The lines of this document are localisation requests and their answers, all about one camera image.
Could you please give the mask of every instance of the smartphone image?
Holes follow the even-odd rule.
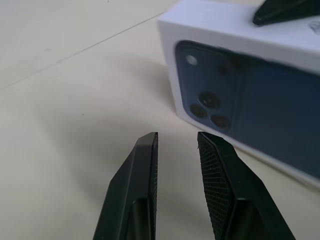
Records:
[[[192,119],[320,179],[318,75],[192,41],[175,58]]]

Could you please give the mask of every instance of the black clamp jaw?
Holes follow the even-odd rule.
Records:
[[[257,26],[320,15],[320,0],[266,0],[255,12]]]

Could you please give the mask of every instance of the white floor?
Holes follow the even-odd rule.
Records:
[[[175,114],[156,26],[174,2],[1,3],[1,240],[92,239],[109,181],[136,140],[154,131],[157,240],[214,238],[199,129]],[[319,239],[320,194],[238,154],[296,239]]]

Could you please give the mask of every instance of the black tool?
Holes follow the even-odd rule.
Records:
[[[294,240],[265,185],[234,147],[206,132],[197,140],[215,240]]]
[[[320,15],[319,0],[266,0],[255,12],[257,26]]]
[[[110,181],[93,240],[154,240],[158,187],[158,133],[136,142]]]

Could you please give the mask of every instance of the phone box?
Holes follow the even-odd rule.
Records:
[[[160,17],[177,115],[320,187],[320,17],[257,27],[257,8],[183,0]]]

